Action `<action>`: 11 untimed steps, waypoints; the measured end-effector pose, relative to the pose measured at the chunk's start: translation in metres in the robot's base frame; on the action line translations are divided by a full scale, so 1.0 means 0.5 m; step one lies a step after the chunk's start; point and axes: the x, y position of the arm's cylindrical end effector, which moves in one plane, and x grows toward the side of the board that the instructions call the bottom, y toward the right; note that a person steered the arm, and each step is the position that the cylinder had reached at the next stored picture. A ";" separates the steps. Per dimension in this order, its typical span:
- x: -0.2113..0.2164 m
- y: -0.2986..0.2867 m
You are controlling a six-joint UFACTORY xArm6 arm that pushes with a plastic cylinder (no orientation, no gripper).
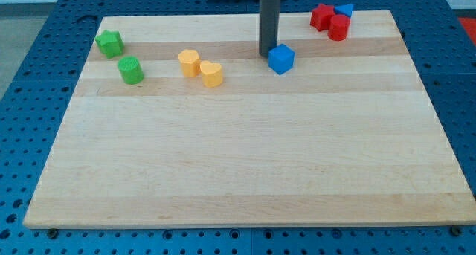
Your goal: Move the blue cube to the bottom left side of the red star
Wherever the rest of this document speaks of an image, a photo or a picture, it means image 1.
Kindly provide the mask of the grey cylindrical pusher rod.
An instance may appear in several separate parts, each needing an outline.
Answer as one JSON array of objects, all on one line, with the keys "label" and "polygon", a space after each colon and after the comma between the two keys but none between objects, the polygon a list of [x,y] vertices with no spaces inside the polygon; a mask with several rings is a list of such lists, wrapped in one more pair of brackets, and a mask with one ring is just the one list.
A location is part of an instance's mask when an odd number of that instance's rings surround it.
[{"label": "grey cylindrical pusher rod", "polygon": [[259,10],[259,54],[268,57],[277,45],[280,0],[260,0]]}]

